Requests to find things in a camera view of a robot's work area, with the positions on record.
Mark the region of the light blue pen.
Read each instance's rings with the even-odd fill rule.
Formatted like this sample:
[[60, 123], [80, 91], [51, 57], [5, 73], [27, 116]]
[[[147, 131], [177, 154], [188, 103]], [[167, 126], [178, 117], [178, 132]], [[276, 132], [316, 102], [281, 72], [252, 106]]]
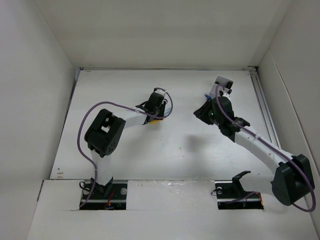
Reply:
[[165, 111], [164, 111], [164, 116], [169, 115], [171, 112], [172, 112], [172, 108], [171, 108], [171, 107], [170, 107], [170, 108], [165, 109]]

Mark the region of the yellow highlighter marker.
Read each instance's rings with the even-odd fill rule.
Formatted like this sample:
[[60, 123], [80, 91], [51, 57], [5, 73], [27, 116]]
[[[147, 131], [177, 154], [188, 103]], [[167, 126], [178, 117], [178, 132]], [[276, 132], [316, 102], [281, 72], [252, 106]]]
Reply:
[[228, 93], [229, 95], [232, 92], [232, 86], [233, 86], [233, 81], [228, 81], [225, 85], [225, 92]]

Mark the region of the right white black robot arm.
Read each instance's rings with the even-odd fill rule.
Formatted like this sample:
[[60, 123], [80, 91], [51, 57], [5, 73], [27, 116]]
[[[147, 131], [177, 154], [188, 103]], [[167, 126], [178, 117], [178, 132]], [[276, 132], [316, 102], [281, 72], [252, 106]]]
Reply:
[[193, 114], [207, 125], [216, 125], [223, 136], [247, 149], [269, 168], [274, 174], [271, 191], [280, 203], [295, 205], [310, 194], [312, 207], [308, 211], [315, 210], [315, 183], [306, 156], [293, 155], [266, 140], [248, 121], [234, 115], [232, 103], [225, 96], [207, 99]]

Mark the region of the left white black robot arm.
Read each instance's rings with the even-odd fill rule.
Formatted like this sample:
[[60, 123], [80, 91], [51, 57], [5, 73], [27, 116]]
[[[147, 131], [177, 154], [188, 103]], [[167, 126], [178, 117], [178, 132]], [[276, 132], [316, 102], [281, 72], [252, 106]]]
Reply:
[[95, 196], [107, 198], [113, 188], [113, 174], [111, 168], [111, 154], [116, 150], [123, 131], [127, 128], [147, 125], [160, 121], [172, 112], [172, 108], [166, 112], [168, 103], [167, 92], [162, 88], [155, 88], [149, 99], [135, 108], [123, 107], [124, 111], [117, 113], [105, 108], [101, 109], [88, 130], [84, 134], [84, 141], [91, 151], [92, 160], [97, 170], [85, 186], [92, 190]]

